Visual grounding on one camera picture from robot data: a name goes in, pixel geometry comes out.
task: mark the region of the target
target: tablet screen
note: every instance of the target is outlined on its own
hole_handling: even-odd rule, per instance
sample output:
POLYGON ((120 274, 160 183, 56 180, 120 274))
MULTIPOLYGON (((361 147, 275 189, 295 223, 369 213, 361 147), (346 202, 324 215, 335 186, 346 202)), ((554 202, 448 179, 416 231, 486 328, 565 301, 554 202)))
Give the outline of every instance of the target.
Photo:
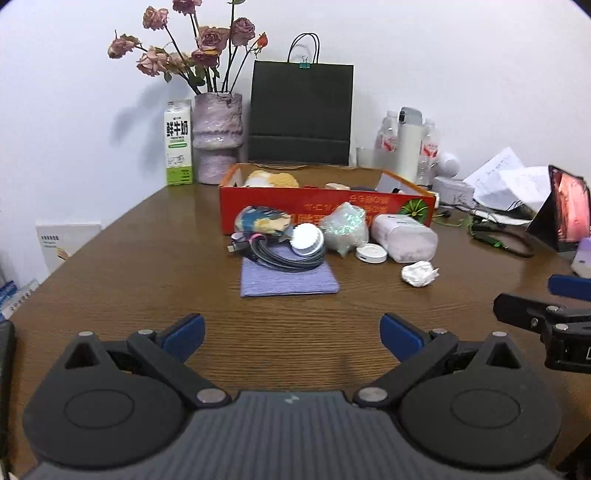
POLYGON ((589 188, 585 180, 550 167, 556 201, 558 240, 578 242, 591 235, 589 188))

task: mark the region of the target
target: white round lid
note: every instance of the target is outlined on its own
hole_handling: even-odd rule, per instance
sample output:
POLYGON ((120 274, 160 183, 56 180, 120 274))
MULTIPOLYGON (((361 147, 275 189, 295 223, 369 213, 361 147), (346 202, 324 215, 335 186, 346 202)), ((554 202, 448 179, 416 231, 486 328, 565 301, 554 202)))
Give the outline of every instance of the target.
POLYGON ((355 256, 362 262, 382 263, 386 261, 388 253, 379 245, 366 244, 362 247, 357 247, 355 256))
POLYGON ((324 244, 324 234, 313 223, 302 223, 294 228, 290 244, 296 254, 308 257, 324 244))

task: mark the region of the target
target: stack of papers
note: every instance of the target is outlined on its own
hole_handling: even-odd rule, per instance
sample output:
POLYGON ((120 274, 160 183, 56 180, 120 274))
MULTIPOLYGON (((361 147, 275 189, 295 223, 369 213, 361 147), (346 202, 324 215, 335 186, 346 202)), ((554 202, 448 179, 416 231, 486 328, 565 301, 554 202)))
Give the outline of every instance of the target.
POLYGON ((474 199, 494 210, 508 211, 525 203, 536 213, 550 195, 548 167, 528 167, 509 147, 464 180, 474 199))

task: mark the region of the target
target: wood grain surface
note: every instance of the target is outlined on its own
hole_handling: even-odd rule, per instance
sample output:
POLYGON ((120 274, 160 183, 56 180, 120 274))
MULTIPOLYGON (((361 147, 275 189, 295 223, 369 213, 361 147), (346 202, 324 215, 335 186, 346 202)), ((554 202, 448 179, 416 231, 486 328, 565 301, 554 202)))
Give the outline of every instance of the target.
POLYGON ((77 332, 123 339, 190 312, 205 316, 207 338, 188 364, 233 395, 243 389, 351 394, 396 365, 379 341, 385 312, 425 330, 446 327, 464 340, 505 330, 562 406, 551 463, 591 431, 591 375, 545 369, 537 335, 500 324, 492 313, 504 291, 552 299, 549 276, 569 271, 555 253, 540 246, 526 260, 472 241, 464 228, 433 225, 440 276, 427 288, 404 284, 401 265, 392 261, 369 265, 352 254, 329 254, 340 283, 336 295, 241 299, 241 261, 228 254, 219 225, 216 187, 163 189, 90 241, 16 313, 10 458, 17 475, 35 464, 21 426, 24 406, 77 332))

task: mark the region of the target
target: red cardboard box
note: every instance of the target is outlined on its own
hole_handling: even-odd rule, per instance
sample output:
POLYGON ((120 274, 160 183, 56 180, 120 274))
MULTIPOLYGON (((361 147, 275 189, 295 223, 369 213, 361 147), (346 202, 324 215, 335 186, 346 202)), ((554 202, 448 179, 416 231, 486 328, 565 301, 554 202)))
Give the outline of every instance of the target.
POLYGON ((376 215, 382 213, 406 213, 429 226, 435 208, 435 196, 432 193, 387 170, 335 166, 266 167, 239 163, 228 171, 220 184, 222 233, 234 233, 236 216, 249 205, 283 210, 291 215, 295 225, 317 225, 322 217, 335 211, 344 202, 364 208, 368 225, 371 225, 376 215), (255 170, 290 173, 301 187, 243 187, 246 178, 255 170), (376 191, 330 190, 325 188, 327 183, 362 186, 376 191), (394 189, 400 192, 386 193, 394 189))

